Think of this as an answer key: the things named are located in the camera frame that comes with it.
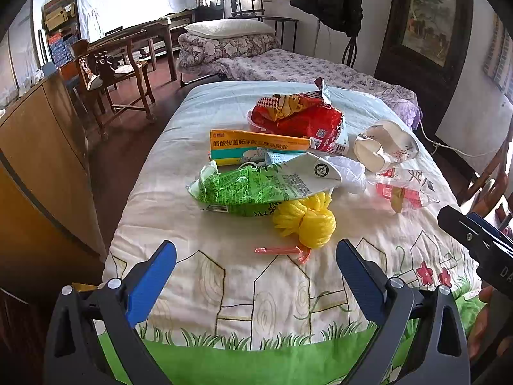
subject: blue gripper pad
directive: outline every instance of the blue gripper pad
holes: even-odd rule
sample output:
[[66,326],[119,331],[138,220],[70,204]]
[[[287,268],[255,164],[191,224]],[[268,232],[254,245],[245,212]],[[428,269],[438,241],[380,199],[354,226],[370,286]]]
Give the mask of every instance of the blue gripper pad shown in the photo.
[[176,248],[166,241],[128,296],[126,317],[132,328],[148,318],[153,305],[176,265]]
[[341,240],[335,253],[340,272],[351,288],[363,315],[381,326],[385,323],[385,297],[365,261],[347,239]]

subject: bed sheet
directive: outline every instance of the bed sheet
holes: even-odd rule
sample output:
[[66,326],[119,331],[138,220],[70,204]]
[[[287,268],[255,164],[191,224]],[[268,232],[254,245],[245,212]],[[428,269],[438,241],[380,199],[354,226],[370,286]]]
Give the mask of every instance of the bed sheet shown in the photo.
[[273,49],[253,57],[222,58],[209,64],[187,68],[178,65],[178,69],[194,75],[224,74],[231,81],[312,83],[314,79],[322,76],[330,86],[361,91],[378,97],[409,128],[416,129],[422,118],[416,94],[407,88],[379,81],[347,65],[283,49]]
[[[455,197],[418,140],[419,155],[403,165],[429,175],[440,203],[395,214],[376,208],[369,189],[361,195],[336,189],[329,207],[337,219],[335,233],[326,246],[312,251],[305,265],[293,257],[253,252],[256,247],[296,244],[291,236],[278,236],[270,216],[238,217],[198,208],[185,186],[208,162],[209,130],[248,130],[246,112],[261,96],[314,89],[310,84],[269,81],[196,87],[140,172],[114,235],[103,280],[124,277],[165,239],[176,245],[176,268],[148,320],[137,327],[143,338],[153,341],[148,348],[176,383],[337,383],[375,329],[363,317],[335,262],[335,247],[343,238],[389,277],[400,276],[426,289],[440,283],[452,287],[465,326],[479,309],[476,263],[437,225],[441,207],[457,208]],[[407,130],[391,109],[369,94],[340,88],[332,88],[331,94],[332,103],[346,115],[351,145],[356,135],[381,119],[394,120]],[[98,322],[99,334],[102,329]],[[101,335],[104,349],[109,360],[115,360],[105,337]],[[389,369],[390,379],[397,376],[410,342],[405,335],[402,356]],[[119,362],[111,365],[119,368]],[[113,369],[122,379],[122,369]]]

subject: red floor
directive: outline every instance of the red floor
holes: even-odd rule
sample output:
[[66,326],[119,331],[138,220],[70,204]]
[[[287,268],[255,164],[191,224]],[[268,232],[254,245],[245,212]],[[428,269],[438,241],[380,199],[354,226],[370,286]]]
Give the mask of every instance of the red floor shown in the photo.
[[[180,88],[179,80],[170,81],[165,58],[157,61],[156,71],[149,72],[148,76],[156,99],[155,104],[150,106],[156,122],[149,122],[142,111],[127,111],[112,122],[108,128],[109,139],[102,141],[94,120],[88,120],[91,183],[98,223],[107,249],[146,157],[169,119],[192,88],[202,83],[218,81],[213,77]],[[110,94],[114,103],[138,98],[135,78],[119,83],[118,89]],[[456,194],[465,185],[465,178],[439,154],[433,159]]]

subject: folded floral blanket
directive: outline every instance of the folded floral blanket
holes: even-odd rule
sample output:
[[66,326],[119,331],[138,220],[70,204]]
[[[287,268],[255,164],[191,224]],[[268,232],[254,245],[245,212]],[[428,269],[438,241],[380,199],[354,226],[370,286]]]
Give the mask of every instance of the folded floral blanket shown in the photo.
[[205,39],[184,33],[178,37],[181,46],[178,65],[183,68],[209,64],[221,58],[251,57],[280,47],[275,35],[249,35],[229,39]]

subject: pillow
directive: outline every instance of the pillow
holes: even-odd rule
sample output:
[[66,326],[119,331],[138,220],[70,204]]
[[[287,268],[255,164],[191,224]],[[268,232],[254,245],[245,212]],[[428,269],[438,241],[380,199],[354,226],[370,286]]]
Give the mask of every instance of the pillow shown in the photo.
[[274,29],[258,20],[220,19],[192,23],[184,29],[205,39],[227,39],[247,35],[274,34]]

